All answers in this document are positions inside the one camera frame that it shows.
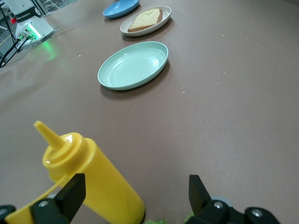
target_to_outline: yellow squeeze bottle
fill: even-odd
[[[66,178],[63,187],[76,173],[85,174],[84,204],[111,224],[140,224],[145,215],[142,199],[97,144],[79,133],[58,136],[41,121],[34,126],[49,143],[43,165],[50,179]]]

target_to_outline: plate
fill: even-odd
[[[153,8],[159,8],[162,11],[162,20],[155,24],[154,26],[151,26],[149,28],[143,29],[143,30],[139,30],[139,31],[135,31],[135,32],[128,32],[129,27],[132,25],[133,20],[142,12],[153,9]],[[146,35],[149,34],[151,32],[156,31],[157,29],[161,28],[162,26],[164,26],[167,21],[170,19],[170,15],[171,15],[171,9],[167,6],[160,6],[160,7],[153,7],[153,8],[149,8],[146,10],[143,10],[139,13],[136,13],[134,15],[132,15],[131,17],[129,17],[127,20],[125,20],[122,25],[121,25],[121,32],[127,36],[142,36],[142,35]]]
[[[167,58],[168,49],[160,42],[136,43],[109,57],[99,69],[98,80],[109,89],[133,89],[156,77]]]
[[[139,0],[120,0],[113,3],[111,6],[103,11],[103,15],[110,19],[128,14],[134,10],[139,4]]]

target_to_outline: bread crust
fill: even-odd
[[[139,30],[143,30],[143,29],[152,27],[152,26],[156,25],[157,23],[161,22],[163,13],[162,13],[161,9],[159,9],[159,11],[160,11],[160,14],[159,14],[157,22],[155,24],[148,25],[148,26],[143,26],[143,27],[129,28],[128,32],[136,32],[136,31],[139,31]]]

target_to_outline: plate rim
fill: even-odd
[[[147,10],[151,10],[151,9],[154,9],[154,8],[163,8],[163,7],[169,9],[169,15],[167,16],[167,19],[170,19],[172,10],[171,10],[171,8],[170,8],[169,6],[156,6],[156,7],[147,8],[147,9],[142,10],[142,11],[140,11],[140,12],[138,12],[138,13],[135,13],[134,15],[130,16],[129,18],[127,18],[127,19],[121,24],[121,27],[120,27],[121,32],[122,32],[124,35],[135,36],[134,34],[138,34],[138,33],[142,32],[142,31],[146,31],[146,30],[153,29],[154,27],[156,27],[157,25],[159,25],[159,24],[160,24],[161,22],[163,22],[164,20],[163,20],[163,21],[160,21],[159,23],[157,23],[157,24],[155,24],[155,25],[153,25],[153,26],[151,26],[151,27],[148,27],[148,28],[143,29],[143,30],[138,30],[138,31],[135,31],[135,32],[123,31],[121,28],[123,27],[123,25],[124,25],[127,21],[129,21],[129,20],[132,19],[132,18],[136,18],[140,13],[143,13],[143,12],[145,12],[145,11],[147,11]]]
[[[113,86],[108,86],[108,85],[106,85],[106,84],[104,84],[104,83],[102,83],[102,82],[100,81],[100,71],[101,71],[101,69],[103,68],[103,66],[104,66],[109,60],[111,60],[111,58],[112,58],[114,55],[119,54],[119,53],[121,53],[122,51],[125,51],[125,50],[127,50],[128,48],[130,48],[130,47],[132,47],[132,46],[134,46],[134,45],[145,44],[145,43],[149,43],[149,42],[151,42],[151,43],[157,43],[157,44],[163,46],[164,49],[166,49],[165,60],[163,60],[162,65],[161,65],[160,67],[158,67],[158,69],[157,69],[156,71],[154,71],[153,73],[151,73],[150,75],[148,75],[146,78],[143,78],[141,81],[136,82],[136,83],[132,83],[132,84],[130,84],[130,85],[122,85],[122,86],[113,87]],[[109,88],[109,89],[112,89],[112,90],[119,90],[119,91],[121,91],[121,90],[129,90],[129,89],[133,89],[133,88],[139,87],[139,86],[141,86],[141,85],[146,84],[146,83],[149,82],[150,80],[152,80],[155,76],[157,76],[157,75],[161,72],[161,71],[160,71],[160,72],[158,72],[158,71],[159,71],[159,70],[162,70],[162,69],[164,68],[164,66],[166,65],[167,60],[168,60],[168,55],[169,55],[169,50],[168,50],[167,46],[166,46],[165,44],[161,43],[161,42],[158,42],[158,41],[144,41],[144,42],[139,42],[139,43],[135,43],[135,44],[129,45],[129,46],[123,48],[123,49],[120,49],[120,50],[116,51],[116,52],[115,52],[114,54],[112,54],[108,59],[105,60],[105,62],[100,66],[100,68],[99,68],[99,70],[98,70],[98,74],[97,74],[98,82],[99,82],[102,86],[105,86],[106,88]],[[148,79],[149,77],[152,77],[152,76],[153,76],[153,78],[151,78],[150,80],[146,81],[145,83],[142,83],[144,80],[146,80],[146,79]]]
[[[139,1],[140,0],[131,0],[131,1],[137,1],[137,2],[135,2],[134,4],[132,4],[130,7],[128,7],[126,10],[128,10],[129,8],[131,8],[131,7],[133,7],[133,6],[138,6],[138,4],[139,4]],[[105,8],[104,9],[104,11],[103,11],[103,16],[105,16],[105,17],[107,17],[107,18],[118,18],[118,17],[120,17],[120,16],[122,16],[122,15],[125,15],[125,14],[122,14],[124,11],[126,11],[126,10],[122,10],[122,11],[119,11],[119,12],[117,12],[117,13],[115,13],[115,14],[112,14],[112,15],[108,15],[108,14],[104,14],[104,12],[108,9],[108,8],[110,8],[111,6],[113,6],[113,5],[116,5],[117,3],[120,3],[121,2],[121,0],[119,0],[119,1],[117,1],[117,2],[115,2],[115,3],[113,3],[113,4],[111,4],[110,6],[108,6],[107,8]]]

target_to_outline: yellow bottle nozzle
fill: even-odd
[[[34,123],[34,127],[38,130],[38,132],[43,136],[43,138],[48,142],[48,144],[54,151],[58,151],[66,144],[66,142],[59,135],[49,129],[43,122],[36,121]]]

